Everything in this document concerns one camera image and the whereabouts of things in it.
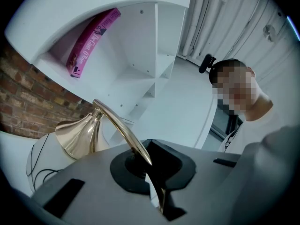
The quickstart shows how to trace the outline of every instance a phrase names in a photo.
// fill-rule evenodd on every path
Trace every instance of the black base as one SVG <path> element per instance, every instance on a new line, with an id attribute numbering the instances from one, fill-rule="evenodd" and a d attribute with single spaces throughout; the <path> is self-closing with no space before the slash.
<path id="1" fill-rule="evenodd" d="M 155 174 L 161 188 L 172 191 L 185 188 L 195 174 L 194 161 L 160 143 L 157 140 L 143 142 L 152 160 L 152 174 Z M 123 189 L 132 193 L 150 194 L 149 184 L 145 182 L 149 167 L 131 150 L 116 156 L 110 165 L 112 177 Z"/>

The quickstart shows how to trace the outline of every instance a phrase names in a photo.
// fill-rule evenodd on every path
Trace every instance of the brick wall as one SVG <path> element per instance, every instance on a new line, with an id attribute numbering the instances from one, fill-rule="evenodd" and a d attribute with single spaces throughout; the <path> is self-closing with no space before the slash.
<path id="1" fill-rule="evenodd" d="M 40 138 L 60 121 L 78 120 L 92 105 L 25 61 L 7 42 L 0 53 L 0 130 Z"/>

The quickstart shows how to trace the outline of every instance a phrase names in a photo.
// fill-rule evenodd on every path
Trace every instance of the white bookshelf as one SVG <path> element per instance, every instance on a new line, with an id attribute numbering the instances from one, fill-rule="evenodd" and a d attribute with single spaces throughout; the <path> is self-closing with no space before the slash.
<path id="1" fill-rule="evenodd" d="M 50 79 L 84 100 L 101 100 L 134 126 L 171 76 L 188 5 L 189 0 L 85 0 L 79 7 L 76 0 L 26 0 L 5 36 Z M 76 40 L 95 14 L 113 7 L 121 17 L 95 46 L 81 78 L 71 77 L 66 62 Z M 104 123 L 105 139 L 120 143 L 115 127 Z"/>

